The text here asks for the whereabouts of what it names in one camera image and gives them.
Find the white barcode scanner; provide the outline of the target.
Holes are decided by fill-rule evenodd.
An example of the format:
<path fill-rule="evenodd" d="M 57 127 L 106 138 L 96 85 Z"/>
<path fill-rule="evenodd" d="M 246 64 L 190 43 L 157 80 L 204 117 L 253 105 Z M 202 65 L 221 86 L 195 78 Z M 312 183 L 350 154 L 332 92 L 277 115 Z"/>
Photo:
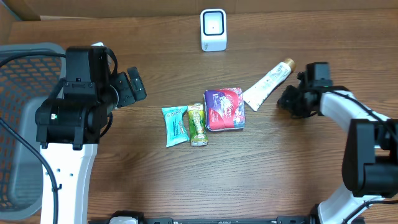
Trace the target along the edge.
<path fill-rule="evenodd" d="M 204 52 L 224 51 L 227 48 L 226 13 L 223 9 L 205 9 L 200 14 L 201 49 Z"/>

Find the red purple snack packet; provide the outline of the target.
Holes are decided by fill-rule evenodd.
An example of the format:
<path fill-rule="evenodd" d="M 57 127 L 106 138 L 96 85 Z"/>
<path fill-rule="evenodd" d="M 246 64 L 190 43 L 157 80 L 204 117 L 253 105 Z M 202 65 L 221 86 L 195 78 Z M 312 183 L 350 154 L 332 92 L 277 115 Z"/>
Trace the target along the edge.
<path fill-rule="evenodd" d="M 206 90 L 203 96 L 209 131 L 244 129 L 246 116 L 241 88 Z"/>

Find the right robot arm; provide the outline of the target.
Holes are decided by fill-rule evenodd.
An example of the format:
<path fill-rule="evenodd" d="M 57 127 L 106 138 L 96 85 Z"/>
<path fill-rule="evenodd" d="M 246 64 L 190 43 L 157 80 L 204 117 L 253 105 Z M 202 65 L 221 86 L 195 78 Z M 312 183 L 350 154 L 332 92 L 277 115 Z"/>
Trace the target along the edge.
<path fill-rule="evenodd" d="M 304 223 L 364 223 L 360 214 L 372 205 L 397 203 L 397 120 L 359 102 L 344 86 L 335 86 L 326 62 L 314 62 L 297 75 L 277 104 L 294 119 L 325 116 L 347 133 L 341 167 L 343 183 L 316 204 Z"/>

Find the teal snack packet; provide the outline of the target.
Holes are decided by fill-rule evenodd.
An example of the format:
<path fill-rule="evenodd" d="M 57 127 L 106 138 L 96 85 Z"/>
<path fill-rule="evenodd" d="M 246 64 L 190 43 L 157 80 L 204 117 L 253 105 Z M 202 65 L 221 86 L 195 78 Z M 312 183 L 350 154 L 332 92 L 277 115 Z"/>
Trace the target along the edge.
<path fill-rule="evenodd" d="M 190 139 L 183 123 L 183 116 L 186 111 L 187 106 L 162 108 L 167 136 L 166 147 L 172 147 Z"/>

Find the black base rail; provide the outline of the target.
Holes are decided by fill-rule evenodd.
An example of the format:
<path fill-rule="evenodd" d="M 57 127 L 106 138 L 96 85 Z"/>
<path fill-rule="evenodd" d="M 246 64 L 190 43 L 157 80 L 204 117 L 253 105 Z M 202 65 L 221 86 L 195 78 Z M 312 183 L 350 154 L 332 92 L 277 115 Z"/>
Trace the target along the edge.
<path fill-rule="evenodd" d="M 316 224 L 320 223 L 315 215 L 278 216 L 277 218 L 243 219 L 173 219 L 146 218 L 142 212 L 117 211 L 110 218 L 91 220 L 89 224 L 142 223 L 142 224 Z"/>

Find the white tube with gold cap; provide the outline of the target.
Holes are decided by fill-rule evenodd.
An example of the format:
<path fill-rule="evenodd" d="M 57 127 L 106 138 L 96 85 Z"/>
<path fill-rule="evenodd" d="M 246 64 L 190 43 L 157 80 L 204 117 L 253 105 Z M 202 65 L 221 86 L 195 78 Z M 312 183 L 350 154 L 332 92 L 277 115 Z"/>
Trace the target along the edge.
<path fill-rule="evenodd" d="M 243 100 L 257 111 L 268 96 L 295 70 L 296 64 L 286 58 L 267 72 L 258 82 L 243 93 Z"/>

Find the green juice pouch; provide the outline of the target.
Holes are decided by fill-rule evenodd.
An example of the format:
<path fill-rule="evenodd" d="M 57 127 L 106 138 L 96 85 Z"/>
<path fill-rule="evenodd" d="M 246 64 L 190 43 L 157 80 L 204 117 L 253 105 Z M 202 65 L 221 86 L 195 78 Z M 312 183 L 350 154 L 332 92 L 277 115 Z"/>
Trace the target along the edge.
<path fill-rule="evenodd" d="M 201 103 L 188 105 L 190 142 L 192 146 L 206 146 L 208 136 L 205 129 L 205 112 Z"/>

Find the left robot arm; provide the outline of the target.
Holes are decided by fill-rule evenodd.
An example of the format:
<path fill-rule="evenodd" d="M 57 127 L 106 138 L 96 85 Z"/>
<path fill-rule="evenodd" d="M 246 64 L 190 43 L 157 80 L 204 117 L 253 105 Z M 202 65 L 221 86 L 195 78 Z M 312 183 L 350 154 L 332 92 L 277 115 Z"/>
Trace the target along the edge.
<path fill-rule="evenodd" d="M 119 72 L 105 46 L 69 47 L 65 78 L 35 113 L 43 168 L 41 223 L 86 223 L 91 170 L 115 109 L 144 100 L 136 67 Z"/>

